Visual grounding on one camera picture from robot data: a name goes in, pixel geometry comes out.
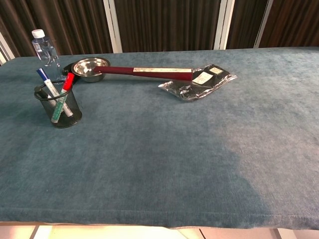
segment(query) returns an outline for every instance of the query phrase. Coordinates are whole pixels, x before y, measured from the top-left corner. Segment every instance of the black mesh pencil cup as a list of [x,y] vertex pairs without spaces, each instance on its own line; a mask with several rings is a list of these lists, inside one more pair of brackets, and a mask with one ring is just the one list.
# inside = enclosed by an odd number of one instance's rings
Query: black mesh pencil cup
[[[60,93],[64,81],[53,81],[55,89]],[[34,96],[42,103],[51,123],[56,128],[67,128],[76,124],[82,113],[74,98],[72,88],[54,97],[46,85],[34,88]]]

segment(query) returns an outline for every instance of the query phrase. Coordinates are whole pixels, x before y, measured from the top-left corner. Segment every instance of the red marker cap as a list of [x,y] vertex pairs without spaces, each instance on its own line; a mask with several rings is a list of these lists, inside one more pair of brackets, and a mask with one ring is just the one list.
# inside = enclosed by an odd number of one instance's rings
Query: red marker cap
[[73,83],[73,79],[74,79],[74,74],[73,73],[68,73],[68,76],[66,77],[66,80],[64,82],[63,85],[63,89],[65,91],[69,91],[72,87],[72,83]]

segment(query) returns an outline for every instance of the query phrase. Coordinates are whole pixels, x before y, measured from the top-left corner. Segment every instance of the white bottle cap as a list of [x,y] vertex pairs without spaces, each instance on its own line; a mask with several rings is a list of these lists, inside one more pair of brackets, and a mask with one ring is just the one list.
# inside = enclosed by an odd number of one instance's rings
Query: white bottle cap
[[36,29],[32,31],[34,38],[43,38],[45,37],[44,31],[42,29]]

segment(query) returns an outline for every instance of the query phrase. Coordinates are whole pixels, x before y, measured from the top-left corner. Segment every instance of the stainless steel bowl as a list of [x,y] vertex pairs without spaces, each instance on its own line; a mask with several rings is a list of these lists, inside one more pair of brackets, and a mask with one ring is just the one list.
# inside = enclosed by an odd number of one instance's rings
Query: stainless steel bowl
[[74,62],[71,71],[85,82],[94,83],[104,78],[104,74],[93,72],[96,66],[110,66],[110,62],[101,57],[84,58]]

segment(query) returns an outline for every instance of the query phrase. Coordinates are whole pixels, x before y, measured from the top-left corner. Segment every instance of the curtain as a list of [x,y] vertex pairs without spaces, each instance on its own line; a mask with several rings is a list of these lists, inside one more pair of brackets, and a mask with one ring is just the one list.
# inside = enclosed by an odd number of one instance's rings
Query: curtain
[[115,0],[123,52],[211,50],[220,0]]
[[236,0],[226,49],[253,48],[268,0]]
[[319,0],[274,0],[259,47],[319,46]]
[[113,52],[103,0],[0,0],[0,31],[15,57],[35,55],[37,28],[59,55]]

